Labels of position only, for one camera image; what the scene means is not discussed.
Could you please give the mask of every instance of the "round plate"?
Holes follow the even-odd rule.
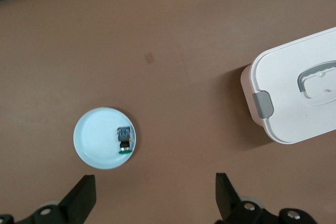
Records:
[[[119,127],[131,129],[131,153],[119,154]],[[122,165],[132,156],[136,144],[131,120],[112,108],[96,108],[85,113],[76,124],[73,139],[79,157],[98,169],[113,169]]]

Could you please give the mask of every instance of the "plate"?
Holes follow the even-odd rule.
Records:
[[[119,154],[119,127],[130,127],[131,153]],[[113,169],[124,164],[132,156],[136,144],[131,120],[113,108],[96,108],[85,113],[76,124],[73,139],[79,157],[97,169]]]

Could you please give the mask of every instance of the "small toy on plate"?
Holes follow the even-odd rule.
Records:
[[[118,141],[120,142],[120,154],[132,152],[130,149],[130,141],[132,141],[130,127],[118,128]]]

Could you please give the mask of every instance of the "brown surface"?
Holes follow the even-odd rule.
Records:
[[[243,67],[336,26],[335,0],[9,0],[0,3],[0,212],[17,220],[95,174],[89,223],[214,223],[216,172],[277,214],[336,220],[336,132],[272,142],[249,116]],[[89,167],[72,133],[124,111],[132,158]]]

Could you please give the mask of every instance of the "gray latch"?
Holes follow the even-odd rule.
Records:
[[[265,119],[273,115],[274,107],[271,101],[271,97],[267,91],[254,93],[253,100],[260,118]]]

